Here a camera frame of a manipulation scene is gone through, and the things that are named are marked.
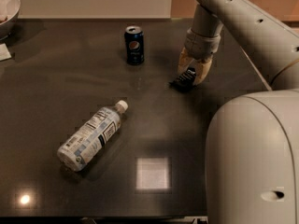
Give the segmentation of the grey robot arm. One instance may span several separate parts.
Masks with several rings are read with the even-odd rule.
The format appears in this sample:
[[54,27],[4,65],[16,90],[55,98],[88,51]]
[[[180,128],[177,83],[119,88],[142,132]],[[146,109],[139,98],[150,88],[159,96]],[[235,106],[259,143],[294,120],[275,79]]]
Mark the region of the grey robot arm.
[[178,71],[233,90],[205,141],[208,224],[299,224],[298,35],[249,0],[196,0]]

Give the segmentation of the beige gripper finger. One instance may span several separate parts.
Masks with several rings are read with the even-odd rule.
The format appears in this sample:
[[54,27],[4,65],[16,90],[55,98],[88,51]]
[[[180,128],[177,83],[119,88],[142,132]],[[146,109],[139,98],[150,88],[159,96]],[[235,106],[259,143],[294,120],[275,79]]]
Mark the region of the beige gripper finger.
[[187,71],[187,69],[191,67],[194,70],[197,69],[197,61],[189,55],[188,51],[183,48],[181,53],[179,54],[178,59],[178,74],[181,75]]
[[210,67],[212,65],[212,61],[213,61],[213,56],[208,56],[200,59],[194,58],[194,68],[195,68],[195,79],[193,81],[194,86],[199,85],[205,80],[210,70]]

